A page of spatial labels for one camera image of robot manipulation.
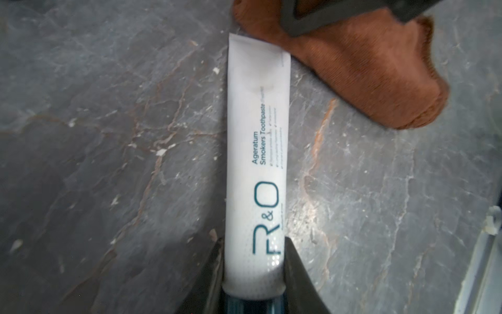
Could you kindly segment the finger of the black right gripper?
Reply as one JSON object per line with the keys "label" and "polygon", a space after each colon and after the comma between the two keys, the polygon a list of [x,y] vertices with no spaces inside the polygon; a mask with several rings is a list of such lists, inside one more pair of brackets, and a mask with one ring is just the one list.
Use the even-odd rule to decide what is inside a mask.
{"label": "finger of the black right gripper", "polygon": [[329,24],[379,9],[388,9],[399,22],[407,23],[440,2],[441,0],[322,1],[307,13],[300,13],[299,1],[282,1],[280,24],[288,35],[298,37]]}

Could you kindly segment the brown cloth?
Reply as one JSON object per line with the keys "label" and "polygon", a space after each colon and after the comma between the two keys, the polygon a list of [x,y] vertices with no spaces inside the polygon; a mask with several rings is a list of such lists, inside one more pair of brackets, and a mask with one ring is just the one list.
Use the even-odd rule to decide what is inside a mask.
{"label": "brown cloth", "polygon": [[431,59],[432,18],[401,24],[379,9],[291,37],[281,28],[280,7],[235,1],[233,15],[249,35],[289,52],[374,122],[419,128],[444,109],[450,89]]}

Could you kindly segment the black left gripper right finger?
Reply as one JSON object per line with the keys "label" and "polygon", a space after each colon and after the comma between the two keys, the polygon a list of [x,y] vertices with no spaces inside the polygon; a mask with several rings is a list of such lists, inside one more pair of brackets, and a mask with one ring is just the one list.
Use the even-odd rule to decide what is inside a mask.
{"label": "black left gripper right finger", "polygon": [[285,237],[284,279],[286,313],[330,314],[289,237]]}

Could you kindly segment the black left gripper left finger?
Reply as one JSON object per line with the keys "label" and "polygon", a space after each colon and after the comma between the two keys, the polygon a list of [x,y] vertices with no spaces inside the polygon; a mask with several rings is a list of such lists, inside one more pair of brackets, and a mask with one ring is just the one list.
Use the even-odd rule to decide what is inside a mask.
{"label": "black left gripper left finger", "polygon": [[224,274],[224,238],[214,244],[209,258],[176,313],[224,313],[222,280]]}

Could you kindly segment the white dark cap toothpaste tube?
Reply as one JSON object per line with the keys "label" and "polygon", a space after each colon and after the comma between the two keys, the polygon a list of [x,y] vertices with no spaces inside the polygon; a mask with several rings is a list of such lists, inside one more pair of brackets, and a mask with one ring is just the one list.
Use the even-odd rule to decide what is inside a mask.
{"label": "white dark cap toothpaste tube", "polygon": [[226,313],[284,313],[291,57],[230,34],[227,65]]}

